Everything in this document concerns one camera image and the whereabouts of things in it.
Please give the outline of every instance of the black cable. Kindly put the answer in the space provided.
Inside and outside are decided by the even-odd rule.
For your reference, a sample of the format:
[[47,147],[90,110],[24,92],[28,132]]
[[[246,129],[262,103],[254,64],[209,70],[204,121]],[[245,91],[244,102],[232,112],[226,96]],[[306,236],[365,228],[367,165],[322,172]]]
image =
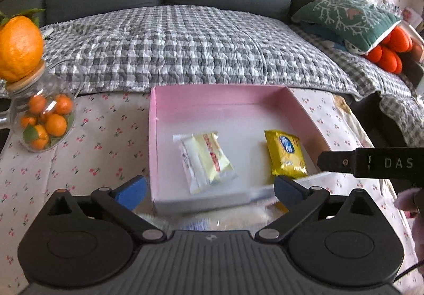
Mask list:
[[397,276],[396,276],[396,278],[395,278],[395,280],[393,281],[393,283],[394,283],[394,282],[396,282],[396,281],[398,281],[398,280],[399,280],[399,279],[401,279],[403,276],[405,276],[406,274],[410,273],[411,271],[415,270],[416,268],[418,268],[418,267],[420,267],[420,266],[422,266],[422,265],[424,265],[424,259],[423,259],[423,260],[421,260],[420,262],[418,262],[418,263],[414,264],[414,265],[413,265],[413,266],[411,266],[409,269],[406,269],[404,272],[400,273],[399,275],[397,275]]

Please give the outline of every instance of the glass jar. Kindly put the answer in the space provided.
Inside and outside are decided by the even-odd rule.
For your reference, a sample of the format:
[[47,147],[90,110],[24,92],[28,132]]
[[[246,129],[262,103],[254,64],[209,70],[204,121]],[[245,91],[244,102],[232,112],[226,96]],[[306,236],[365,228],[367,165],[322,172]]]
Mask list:
[[69,83],[48,70],[41,60],[38,66],[18,82],[6,83],[11,99],[8,111],[0,112],[0,128],[10,128],[19,141],[32,152],[49,150],[60,143],[73,127],[76,114],[74,99],[83,84],[82,72],[79,88],[72,94]]

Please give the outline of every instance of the pink box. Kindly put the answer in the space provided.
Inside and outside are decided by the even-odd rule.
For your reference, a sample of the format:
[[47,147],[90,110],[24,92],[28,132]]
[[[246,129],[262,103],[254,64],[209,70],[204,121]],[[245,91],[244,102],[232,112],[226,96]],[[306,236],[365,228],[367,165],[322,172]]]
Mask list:
[[[289,88],[257,85],[184,85],[152,89],[149,164],[152,200],[159,214],[242,205],[273,196],[271,160],[264,130],[300,138],[309,176],[330,150]],[[173,135],[217,131],[238,178],[191,195]]]

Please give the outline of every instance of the blue logo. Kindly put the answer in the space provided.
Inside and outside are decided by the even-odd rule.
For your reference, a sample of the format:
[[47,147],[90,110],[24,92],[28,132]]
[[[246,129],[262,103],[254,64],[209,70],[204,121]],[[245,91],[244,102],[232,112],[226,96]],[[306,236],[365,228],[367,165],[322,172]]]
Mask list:
[[289,154],[294,153],[294,147],[291,141],[286,136],[280,136],[280,142],[285,151]]

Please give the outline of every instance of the wooden lid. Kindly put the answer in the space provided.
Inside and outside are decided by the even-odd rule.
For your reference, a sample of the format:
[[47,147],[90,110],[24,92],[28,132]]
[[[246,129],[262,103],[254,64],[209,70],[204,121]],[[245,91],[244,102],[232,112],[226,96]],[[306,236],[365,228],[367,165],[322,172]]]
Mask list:
[[40,78],[44,72],[45,67],[46,63],[43,59],[41,59],[41,61],[38,63],[35,69],[29,73],[29,75],[16,82],[6,82],[6,90],[9,93],[13,93],[27,88]]

